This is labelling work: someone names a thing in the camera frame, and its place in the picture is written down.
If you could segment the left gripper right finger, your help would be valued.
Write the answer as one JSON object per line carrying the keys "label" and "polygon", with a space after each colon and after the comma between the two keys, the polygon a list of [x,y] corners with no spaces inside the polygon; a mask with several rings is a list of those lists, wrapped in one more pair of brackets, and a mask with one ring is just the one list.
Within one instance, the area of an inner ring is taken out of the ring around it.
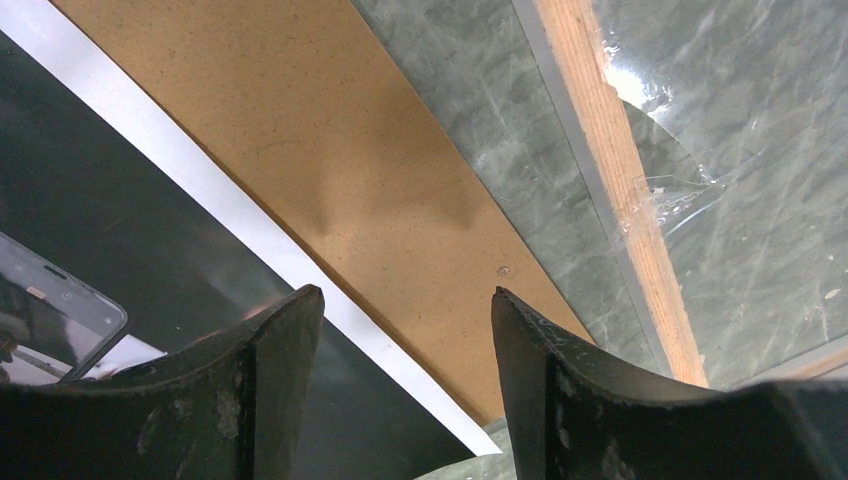
{"label": "left gripper right finger", "polygon": [[491,321],[521,479],[843,479],[847,385],[721,392],[628,363],[498,288]]}

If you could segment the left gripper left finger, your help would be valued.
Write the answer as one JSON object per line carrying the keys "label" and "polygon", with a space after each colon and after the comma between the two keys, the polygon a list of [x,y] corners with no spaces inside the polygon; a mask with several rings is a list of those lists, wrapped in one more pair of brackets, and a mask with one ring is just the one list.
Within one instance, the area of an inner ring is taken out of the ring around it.
{"label": "left gripper left finger", "polygon": [[5,479],[285,479],[324,319],[304,286],[105,380],[1,389]]}

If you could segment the white wooden picture frame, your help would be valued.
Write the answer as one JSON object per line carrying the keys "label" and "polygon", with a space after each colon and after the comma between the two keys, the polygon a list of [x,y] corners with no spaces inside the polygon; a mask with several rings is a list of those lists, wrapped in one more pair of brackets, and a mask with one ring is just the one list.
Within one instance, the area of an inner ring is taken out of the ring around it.
{"label": "white wooden picture frame", "polygon": [[567,299],[715,389],[847,375],[847,5],[519,1],[585,185]]}

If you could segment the brown backing board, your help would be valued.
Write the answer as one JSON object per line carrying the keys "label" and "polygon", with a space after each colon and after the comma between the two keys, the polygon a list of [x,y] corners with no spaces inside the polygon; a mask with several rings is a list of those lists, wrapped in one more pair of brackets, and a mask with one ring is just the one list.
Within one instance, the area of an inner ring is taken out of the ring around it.
{"label": "brown backing board", "polygon": [[348,1],[62,1],[476,421],[498,287],[565,299]]}

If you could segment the printed photo poster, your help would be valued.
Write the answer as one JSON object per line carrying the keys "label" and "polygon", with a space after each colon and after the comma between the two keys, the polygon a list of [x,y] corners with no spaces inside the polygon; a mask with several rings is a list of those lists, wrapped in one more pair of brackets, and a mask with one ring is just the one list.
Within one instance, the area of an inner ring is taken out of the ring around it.
{"label": "printed photo poster", "polygon": [[73,326],[89,377],[324,294],[290,475],[415,479],[499,455],[479,426],[115,62],[47,1],[1,5],[1,257]]}

